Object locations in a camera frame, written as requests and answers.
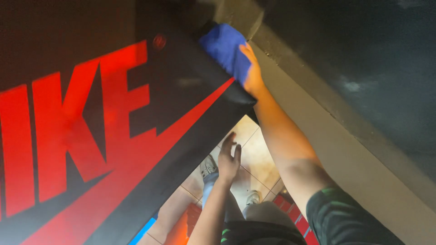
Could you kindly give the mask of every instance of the red swoosh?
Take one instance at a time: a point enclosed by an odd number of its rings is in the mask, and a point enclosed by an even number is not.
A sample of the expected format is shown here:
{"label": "red swoosh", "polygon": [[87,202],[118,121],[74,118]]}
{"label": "red swoosh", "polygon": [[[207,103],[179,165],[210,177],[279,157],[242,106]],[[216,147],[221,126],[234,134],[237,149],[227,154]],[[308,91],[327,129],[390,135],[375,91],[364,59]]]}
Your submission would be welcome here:
{"label": "red swoosh", "polygon": [[145,158],[118,166],[22,244],[84,243],[233,81],[229,79],[144,147]]}

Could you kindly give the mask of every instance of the tiled floor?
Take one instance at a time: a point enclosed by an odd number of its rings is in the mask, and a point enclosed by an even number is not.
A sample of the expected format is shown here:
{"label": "tiled floor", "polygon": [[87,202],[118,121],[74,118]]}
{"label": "tiled floor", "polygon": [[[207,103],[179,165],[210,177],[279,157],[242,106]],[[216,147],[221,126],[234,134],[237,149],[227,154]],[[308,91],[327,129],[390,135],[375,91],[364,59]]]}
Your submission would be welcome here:
{"label": "tiled floor", "polygon": [[[261,193],[261,200],[271,201],[283,188],[273,160],[262,137],[259,126],[244,116],[231,130],[236,132],[236,142],[242,145],[241,168],[230,189],[241,210],[251,190]],[[211,152],[217,160],[222,141]],[[141,239],[141,245],[159,245],[165,242],[168,232],[190,203],[202,204],[203,178],[200,167],[177,188],[159,211],[156,223]]]}

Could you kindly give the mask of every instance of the sleeve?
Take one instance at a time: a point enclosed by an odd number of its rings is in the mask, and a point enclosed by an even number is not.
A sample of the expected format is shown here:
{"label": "sleeve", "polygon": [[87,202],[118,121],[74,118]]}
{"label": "sleeve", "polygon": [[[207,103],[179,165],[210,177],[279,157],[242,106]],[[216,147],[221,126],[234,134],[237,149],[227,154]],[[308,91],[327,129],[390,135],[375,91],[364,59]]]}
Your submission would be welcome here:
{"label": "sleeve", "polygon": [[314,194],[307,219],[320,245],[404,245],[390,230],[339,187]]}

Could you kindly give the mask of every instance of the dark wall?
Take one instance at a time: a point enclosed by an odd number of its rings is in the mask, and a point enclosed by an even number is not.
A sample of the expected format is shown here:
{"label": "dark wall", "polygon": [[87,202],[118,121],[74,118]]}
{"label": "dark wall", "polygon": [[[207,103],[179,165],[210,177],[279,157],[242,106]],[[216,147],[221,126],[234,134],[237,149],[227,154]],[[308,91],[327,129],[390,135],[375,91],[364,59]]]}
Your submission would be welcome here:
{"label": "dark wall", "polygon": [[435,1],[277,0],[264,24],[436,181]]}

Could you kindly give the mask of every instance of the jeans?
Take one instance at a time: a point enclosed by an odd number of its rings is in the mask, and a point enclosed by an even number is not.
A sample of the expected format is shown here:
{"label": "jeans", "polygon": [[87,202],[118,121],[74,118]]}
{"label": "jeans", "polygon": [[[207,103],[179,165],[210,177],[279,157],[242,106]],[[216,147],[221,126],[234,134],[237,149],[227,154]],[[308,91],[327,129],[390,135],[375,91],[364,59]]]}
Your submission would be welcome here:
{"label": "jeans", "polygon": [[[203,208],[217,179],[218,173],[211,173],[203,179]],[[294,222],[274,203],[265,201],[259,204],[250,204],[241,212],[235,197],[229,191],[225,204],[224,222],[230,221],[262,221],[284,225],[298,232]]]}

